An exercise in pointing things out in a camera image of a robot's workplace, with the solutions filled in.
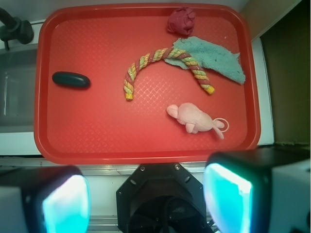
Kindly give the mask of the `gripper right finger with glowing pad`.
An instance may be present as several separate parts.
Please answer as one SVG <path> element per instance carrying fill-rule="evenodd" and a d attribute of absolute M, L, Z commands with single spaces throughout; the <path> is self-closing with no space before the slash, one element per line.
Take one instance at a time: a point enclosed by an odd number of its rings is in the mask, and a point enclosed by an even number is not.
<path fill-rule="evenodd" d="M 204 170 L 207 209 L 223 233 L 308 233 L 311 155 L 297 147 L 212 154 Z"/>

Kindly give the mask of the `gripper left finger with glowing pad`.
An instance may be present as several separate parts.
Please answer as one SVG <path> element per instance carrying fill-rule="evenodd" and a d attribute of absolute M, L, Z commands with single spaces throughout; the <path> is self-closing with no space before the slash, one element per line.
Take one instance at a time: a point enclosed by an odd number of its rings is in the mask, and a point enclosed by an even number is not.
<path fill-rule="evenodd" d="M 85 233 L 90 190 L 76 166 L 2 169 L 2 233 Z"/>

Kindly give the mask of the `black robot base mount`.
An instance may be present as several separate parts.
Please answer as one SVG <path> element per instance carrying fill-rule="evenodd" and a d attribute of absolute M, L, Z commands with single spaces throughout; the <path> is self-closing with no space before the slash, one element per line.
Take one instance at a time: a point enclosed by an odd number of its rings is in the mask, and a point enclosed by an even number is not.
<path fill-rule="evenodd" d="M 203 185 L 180 164 L 142 164 L 116 191 L 123 233 L 211 233 Z"/>

